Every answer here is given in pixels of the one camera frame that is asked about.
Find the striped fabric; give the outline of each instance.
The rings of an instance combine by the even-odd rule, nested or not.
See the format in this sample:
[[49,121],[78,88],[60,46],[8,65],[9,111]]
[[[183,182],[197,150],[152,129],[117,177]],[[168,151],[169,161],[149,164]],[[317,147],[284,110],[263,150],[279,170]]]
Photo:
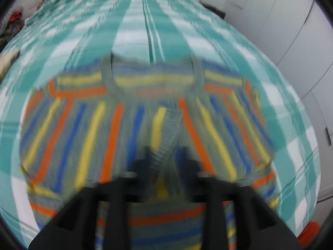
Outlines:
[[[50,79],[28,101],[20,155],[36,221],[49,221],[41,208],[57,211],[59,201],[83,186],[117,178],[147,145],[153,152],[152,166],[147,167],[152,180],[149,202],[131,210],[133,249],[200,245],[204,209],[184,200],[177,171],[180,146],[189,147],[207,172],[253,185],[273,209],[278,205],[270,166],[273,143],[248,80],[192,57],[151,66],[111,55]],[[232,204],[225,206],[232,249]],[[101,207],[98,238],[107,209]],[[166,212],[186,217],[161,223],[158,219],[168,219]],[[142,218],[152,223],[136,225]]]

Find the bed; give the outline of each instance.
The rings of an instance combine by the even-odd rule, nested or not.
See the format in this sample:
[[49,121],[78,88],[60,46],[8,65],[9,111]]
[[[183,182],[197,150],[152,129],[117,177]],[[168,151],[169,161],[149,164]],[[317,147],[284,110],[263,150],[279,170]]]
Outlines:
[[0,212],[24,246],[39,232],[19,160],[30,90],[110,52],[150,62],[194,54],[248,78],[276,149],[279,216],[296,236],[311,219],[320,161],[302,102],[261,51],[197,0],[48,0],[3,53],[13,49],[21,55],[0,87]]

